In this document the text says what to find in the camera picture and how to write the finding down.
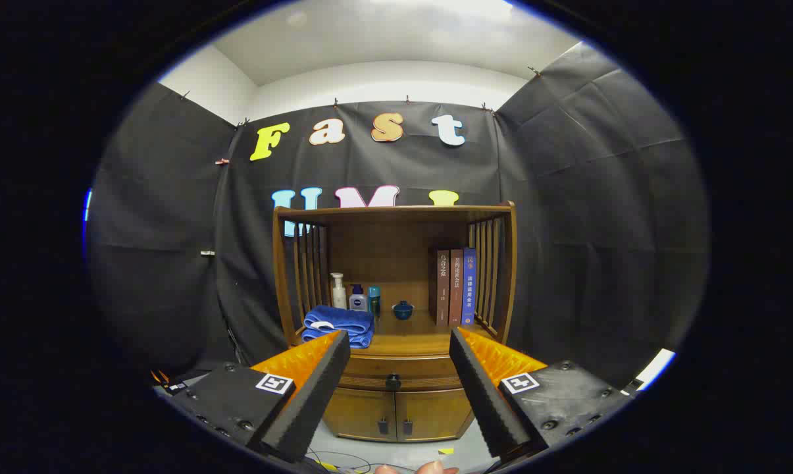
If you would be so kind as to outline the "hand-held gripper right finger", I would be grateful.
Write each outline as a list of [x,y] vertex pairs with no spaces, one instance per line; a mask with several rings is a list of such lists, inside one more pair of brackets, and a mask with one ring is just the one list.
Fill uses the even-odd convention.
[[546,364],[465,330],[451,331],[449,356],[498,461],[522,461],[582,437],[636,396],[607,384],[579,363]]

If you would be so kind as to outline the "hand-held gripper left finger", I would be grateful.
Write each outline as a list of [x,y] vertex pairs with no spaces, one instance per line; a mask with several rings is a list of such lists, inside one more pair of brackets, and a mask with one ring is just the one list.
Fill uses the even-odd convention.
[[295,463],[308,452],[349,359],[350,336],[332,331],[252,367],[222,363],[168,401],[234,444]]

